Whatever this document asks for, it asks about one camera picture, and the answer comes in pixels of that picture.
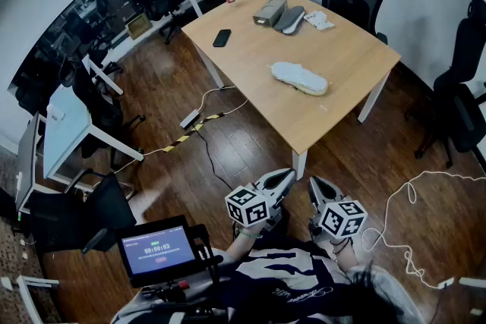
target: wooden table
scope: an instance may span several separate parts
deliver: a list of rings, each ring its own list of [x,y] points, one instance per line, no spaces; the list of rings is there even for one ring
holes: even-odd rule
[[[400,60],[379,39],[332,11],[309,0],[287,0],[306,12],[322,10],[336,26],[316,30],[304,21],[294,36],[257,26],[252,15],[267,0],[236,0],[183,27],[218,87],[215,66],[248,98],[292,148],[297,179],[304,174],[308,149],[369,94],[358,120],[363,122]],[[224,48],[214,48],[221,29],[232,35]],[[276,80],[271,64],[301,64],[330,83],[323,96],[310,96]]]

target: black smartphone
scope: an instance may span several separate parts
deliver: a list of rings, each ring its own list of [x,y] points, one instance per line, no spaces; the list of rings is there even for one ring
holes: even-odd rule
[[[222,48],[228,42],[228,38],[231,35],[231,30],[220,30],[216,39],[213,42],[215,48]]]

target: monitor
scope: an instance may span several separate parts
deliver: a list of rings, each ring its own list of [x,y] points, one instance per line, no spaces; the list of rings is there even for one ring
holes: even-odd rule
[[[115,235],[134,288],[174,281],[200,268],[184,216],[123,228]]]

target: person's hand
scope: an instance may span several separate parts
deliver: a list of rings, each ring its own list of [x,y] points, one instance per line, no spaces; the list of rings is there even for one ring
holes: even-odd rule
[[[250,227],[241,226],[241,228],[243,229],[243,231],[247,232],[248,234],[258,235],[259,233],[261,233],[261,230],[264,229],[266,223],[267,223],[267,220],[262,220],[261,222],[258,222],[257,224],[251,225]]]

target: yellow and black tape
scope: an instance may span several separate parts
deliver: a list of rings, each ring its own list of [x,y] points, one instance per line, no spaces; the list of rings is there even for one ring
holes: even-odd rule
[[[224,115],[225,114],[223,112],[221,112],[220,114],[215,114],[215,115],[208,116],[207,118],[205,118],[204,120],[202,120],[198,124],[196,124],[192,130],[190,130],[187,133],[185,133],[184,135],[182,135],[182,137],[180,137],[179,139],[177,139],[175,142],[171,143],[167,147],[164,147],[162,149],[162,151],[164,153],[168,153],[170,150],[174,149],[174,147],[176,147],[180,143],[184,142],[185,140],[189,139],[189,137],[192,134],[197,133],[208,121],[212,121],[214,119],[222,118]]]

